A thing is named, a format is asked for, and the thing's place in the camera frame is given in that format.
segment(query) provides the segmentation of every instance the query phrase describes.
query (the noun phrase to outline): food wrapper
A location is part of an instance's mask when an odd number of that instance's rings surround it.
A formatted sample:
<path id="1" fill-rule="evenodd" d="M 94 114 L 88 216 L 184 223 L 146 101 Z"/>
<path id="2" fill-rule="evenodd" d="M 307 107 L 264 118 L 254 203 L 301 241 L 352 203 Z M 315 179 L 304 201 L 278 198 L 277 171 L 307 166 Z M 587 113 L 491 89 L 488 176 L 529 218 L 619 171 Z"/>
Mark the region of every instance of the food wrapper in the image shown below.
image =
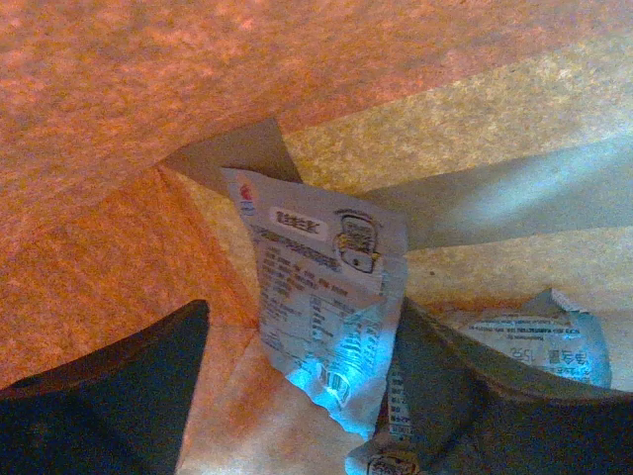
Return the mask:
<path id="1" fill-rule="evenodd" d="M 519 310 L 447 312 L 455 330 L 524 364 L 586 384 L 609 388 L 611 370 L 598 317 L 562 292 L 546 290 Z M 396 358 L 389 370 L 388 421 L 376 436 L 352 450 L 348 475 L 418 475 L 415 434 Z"/>
<path id="2" fill-rule="evenodd" d="M 272 365 L 368 440 L 405 291 L 405 218 L 250 171 L 223 174 L 254 243 L 259 329 Z"/>

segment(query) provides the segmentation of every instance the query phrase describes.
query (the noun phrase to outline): orange textured surface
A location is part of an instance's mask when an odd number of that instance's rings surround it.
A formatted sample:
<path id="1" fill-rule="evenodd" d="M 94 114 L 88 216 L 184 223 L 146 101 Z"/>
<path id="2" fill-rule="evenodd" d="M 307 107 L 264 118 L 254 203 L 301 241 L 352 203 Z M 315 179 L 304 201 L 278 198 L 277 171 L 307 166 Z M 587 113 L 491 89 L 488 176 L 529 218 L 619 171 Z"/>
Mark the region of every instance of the orange textured surface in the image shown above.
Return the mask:
<path id="1" fill-rule="evenodd" d="M 152 168 L 0 267 L 0 387 L 193 299 L 209 301 L 214 335 L 234 326 L 249 341 L 254 306 L 181 186 Z"/>
<path id="2" fill-rule="evenodd" d="M 347 453 L 360 445 L 308 396 L 275 370 L 259 338 L 240 351 L 234 370 L 214 387 L 214 403 L 194 400 L 179 475 L 343 474 Z M 199 389 L 203 386 L 199 380 Z"/>
<path id="3" fill-rule="evenodd" d="M 0 262 L 194 140 L 285 132 L 633 25 L 624 0 L 0 5 Z"/>

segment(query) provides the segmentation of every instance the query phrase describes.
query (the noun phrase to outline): cartoon illustration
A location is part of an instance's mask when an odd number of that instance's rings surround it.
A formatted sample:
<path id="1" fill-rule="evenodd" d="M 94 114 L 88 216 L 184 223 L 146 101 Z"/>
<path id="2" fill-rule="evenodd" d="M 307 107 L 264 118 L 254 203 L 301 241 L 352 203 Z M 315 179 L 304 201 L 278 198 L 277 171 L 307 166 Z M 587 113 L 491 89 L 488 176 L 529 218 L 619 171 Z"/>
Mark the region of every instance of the cartoon illustration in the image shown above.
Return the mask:
<path id="1" fill-rule="evenodd" d="M 360 272 L 371 274 L 380 257 L 376 252 L 377 233 L 373 223 L 365 218 L 345 215 L 341 225 L 342 233 L 334 241 L 341 260 Z"/>
<path id="2" fill-rule="evenodd" d="M 368 475 L 417 475 L 415 463 L 403 460 L 395 455 L 377 454 L 370 458 L 367 466 Z"/>

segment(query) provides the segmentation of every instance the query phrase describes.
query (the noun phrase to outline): printed label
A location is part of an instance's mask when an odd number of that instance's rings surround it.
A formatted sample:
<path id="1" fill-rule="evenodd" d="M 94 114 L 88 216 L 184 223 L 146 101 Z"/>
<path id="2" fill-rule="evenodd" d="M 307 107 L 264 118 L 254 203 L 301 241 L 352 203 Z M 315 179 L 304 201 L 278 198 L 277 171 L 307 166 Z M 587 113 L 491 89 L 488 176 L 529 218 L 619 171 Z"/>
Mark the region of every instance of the printed label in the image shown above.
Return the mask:
<path id="1" fill-rule="evenodd" d="M 389 411 L 389 433 L 395 440 L 410 440 L 411 418 L 405 399 L 403 373 L 396 358 L 392 360 L 387 376 L 387 407 Z"/>
<path id="2" fill-rule="evenodd" d="M 327 240 L 327 224 L 323 221 L 276 206 L 270 209 L 269 218 L 271 223 L 307 238 Z"/>
<path id="3" fill-rule="evenodd" d="M 582 383 L 590 383 L 587 336 L 555 320 L 506 316 L 468 326 L 464 333 L 521 363 Z"/>

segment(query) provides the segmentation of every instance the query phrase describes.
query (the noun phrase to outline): nutrition label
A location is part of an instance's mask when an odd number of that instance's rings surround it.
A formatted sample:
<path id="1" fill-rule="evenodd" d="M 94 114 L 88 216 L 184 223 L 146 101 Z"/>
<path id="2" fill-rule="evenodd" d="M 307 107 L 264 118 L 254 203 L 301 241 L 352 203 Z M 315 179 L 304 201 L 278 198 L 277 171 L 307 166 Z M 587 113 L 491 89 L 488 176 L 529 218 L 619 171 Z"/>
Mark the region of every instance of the nutrition label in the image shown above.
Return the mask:
<path id="1" fill-rule="evenodd" d="M 354 306 L 352 289 L 276 246 L 268 246 L 260 262 L 264 342 L 300 366 L 315 357 L 341 374 L 372 374 L 382 329 L 376 307 Z"/>
<path id="2" fill-rule="evenodd" d="M 333 358 L 363 374 L 371 372 L 376 359 L 380 324 L 363 318 L 363 313 L 311 296 L 312 341 L 328 348 Z"/>

